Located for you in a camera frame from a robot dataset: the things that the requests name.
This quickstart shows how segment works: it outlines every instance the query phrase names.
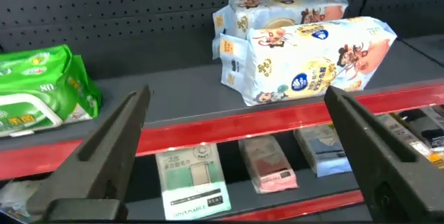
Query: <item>blue package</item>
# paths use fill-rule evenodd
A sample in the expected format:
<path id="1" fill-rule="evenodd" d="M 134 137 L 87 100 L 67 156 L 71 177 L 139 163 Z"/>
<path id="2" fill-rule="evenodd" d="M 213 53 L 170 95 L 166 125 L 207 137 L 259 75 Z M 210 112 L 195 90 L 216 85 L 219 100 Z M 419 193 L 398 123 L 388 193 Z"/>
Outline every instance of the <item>blue package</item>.
<path id="1" fill-rule="evenodd" d="M 333 125 L 302 128 L 294 135 L 318 177 L 352 170 Z"/>

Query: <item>small boxed product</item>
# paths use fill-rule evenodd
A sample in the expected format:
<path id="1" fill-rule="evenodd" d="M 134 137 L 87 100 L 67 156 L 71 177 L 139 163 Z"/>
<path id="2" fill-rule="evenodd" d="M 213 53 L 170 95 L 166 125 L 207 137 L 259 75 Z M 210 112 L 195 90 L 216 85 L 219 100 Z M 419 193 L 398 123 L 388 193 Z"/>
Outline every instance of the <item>small boxed product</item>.
<path id="1" fill-rule="evenodd" d="M 216 144 L 155 154 L 167 220 L 231 209 Z"/>
<path id="2" fill-rule="evenodd" d="M 30 223 L 26 201 L 38 190 L 43 180 L 11 181 L 0 190 L 0 213 L 20 223 Z"/>
<path id="3" fill-rule="evenodd" d="M 0 54 L 0 137 L 93 119 L 101 93 L 68 46 Z"/>
<path id="4" fill-rule="evenodd" d="M 257 193 L 298 187 L 296 174 L 274 136 L 239 140 L 239 148 Z"/>
<path id="5" fill-rule="evenodd" d="M 294 135 L 318 177 L 352 170 L 333 125 L 294 130 Z"/>
<path id="6" fill-rule="evenodd" d="M 329 85 L 362 90 L 396 34 L 371 17 L 221 34 L 221 82 L 246 105 L 320 96 Z"/>
<path id="7" fill-rule="evenodd" d="M 391 114 L 383 114 L 377 117 L 386 127 L 395 134 L 401 141 L 406 144 L 410 144 L 414 147 L 420 154 L 425 157 L 429 157 L 433 152 L 426 146 L 419 138 L 407 130 L 401 123 L 396 119 L 396 116 Z"/>
<path id="8" fill-rule="evenodd" d="M 245 39 L 249 28 L 273 29 L 342 19 L 347 6 L 347 0 L 229 0 L 226 7 L 213 14 L 213 59 L 219 58 L 220 33 Z"/>
<path id="9" fill-rule="evenodd" d="M 406 110 L 397 115 L 418 133 L 425 144 L 434 152 L 444 151 L 444 117 L 432 107 Z"/>

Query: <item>white package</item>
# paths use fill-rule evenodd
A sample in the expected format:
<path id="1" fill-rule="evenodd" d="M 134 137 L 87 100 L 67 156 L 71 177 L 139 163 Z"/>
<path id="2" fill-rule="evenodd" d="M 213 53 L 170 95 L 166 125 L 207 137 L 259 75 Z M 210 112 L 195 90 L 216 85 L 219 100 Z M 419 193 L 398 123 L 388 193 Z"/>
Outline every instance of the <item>white package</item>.
<path id="1" fill-rule="evenodd" d="M 167 220 L 231 209 L 216 144 L 155 154 Z"/>
<path id="2" fill-rule="evenodd" d="M 247 40 L 221 34 L 221 83 L 248 106 L 321 96 L 329 85 L 362 90 L 395 38 L 371 17 L 250 29 Z"/>
<path id="3" fill-rule="evenodd" d="M 229 0 L 227 6 L 213 14 L 213 59 L 220 54 L 220 33 L 245 39 L 250 28 L 342 19 L 347 6 L 347 0 Z"/>

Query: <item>cartoon character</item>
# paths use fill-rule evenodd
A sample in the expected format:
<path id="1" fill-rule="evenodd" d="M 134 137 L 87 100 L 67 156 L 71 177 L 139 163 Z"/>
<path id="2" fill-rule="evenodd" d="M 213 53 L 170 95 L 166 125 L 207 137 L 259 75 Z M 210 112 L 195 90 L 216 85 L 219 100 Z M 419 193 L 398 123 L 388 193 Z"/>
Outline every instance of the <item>cartoon character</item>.
<path id="1" fill-rule="evenodd" d="M 367 55 L 367 51 L 362 51 L 364 47 L 364 43 L 361 43 L 360 46 L 352 45 L 350 48 L 348 44 L 344 45 L 344 47 L 341 47 L 339 52 L 339 60 L 338 60 L 338 66 L 345 67 L 345 70 L 348 71 L 351 69 L 355 63 L 359 60 L 359 55 L 365 56 Z"/>
<path id="2" fill-rule="evenodd" d="M 240 0 L 237 4 L 240 8 L 256 8 L 261 3 L 261 0 Z"/>
<path id="3" fill-rule="evenodd" d="M 321 14 L 321 8 L 318 10 L 306 8 L 300 14 L 302 15 L 301 24 L 342 19 L 344 15 L 342 6 L 327 6 L 324 8 L 324 14 Z"/>
<path id="4" fill-rule="evenodd" d="M 301 24 L 320 22 L 325 19 L 325 15 L 321 14 L 321 8 L 319 8 L 319 10 L 314 8 L 309 10 L 306 8 L 304 11 L 300 12 L 300 14 L 302 15 L 302 20 L 300 21 Z"/>
<path id="5" fill-rule="evenodd" d="M 267 29 L 262 33 L 266 33 L 268 36 L 254 37 L 253 39 L 258 40 L 265 38 L 265 41 L 259 40 L 258 44 L 262 46 L 269 46 L 270 48 L 274 48 L 275 46 L 284 47 L 285 41 L 288 40 L 288 38 L 286 38 L 285 35 L 292 36 L 291 33 L 286 33 L 285 30 L 282 28 Z"/>
<path id="6" fill-rule="evenodd" d="M 288 97 L 285 91 L 288 90 L 288 86 L 281 85 L 278 87 L 276 92 L 260 92 L 255 97 L 255 101 L 258 103 L 272 103 L 276 101 L 281 101 L 282 99 Z"/>
<path id="7" fill-rule="evenodd" d="M 349 80 L 356 78 L 359 72 L 369 74 L 381 64 L 390 49 L 389 42 L 390 40 L 371 42 L 367 51 L 362 50 L 364 44 L 361 46 L 354 45 L 352 48 L 345 45 L 339 49 L 339 60 L 337 64 L 340 67 L 345 67 L 345 72 L 351 68 L 355 68 L 355 74 Z"/>

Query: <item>wet wipes pack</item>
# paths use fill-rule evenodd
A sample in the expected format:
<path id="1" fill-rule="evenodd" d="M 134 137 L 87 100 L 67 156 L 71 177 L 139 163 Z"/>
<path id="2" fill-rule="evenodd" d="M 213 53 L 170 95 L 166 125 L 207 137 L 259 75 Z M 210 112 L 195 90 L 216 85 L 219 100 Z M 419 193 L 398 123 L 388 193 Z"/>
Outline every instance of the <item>wet wipes pack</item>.
<path id="1" fill-rule="evenodd" d="M 216 144 L 155 158 L 167 220 L 194 220 L 231 209 Z"/>
<path id="2" fill-rule="evenodd" d="M 246 105 L 320 96 L 329 85 L 362 90 L 396 34 L 372 17 L 221 34 L 221 82 Z"/>
<path id="3" fill-rule="evenodd" d="M 66 45 L 0 55 L 0 137 L 93 119 L 101 93 Z"/>
<path id="4" fill-rule="evenodd" d="M 347 0 L 229 0 L 227 6 L 213 14 L 213 59 L 220 56 L 221 33 L 245 39 L 250 28 L 273 29 L 342 19 L 347 7 Z"/>

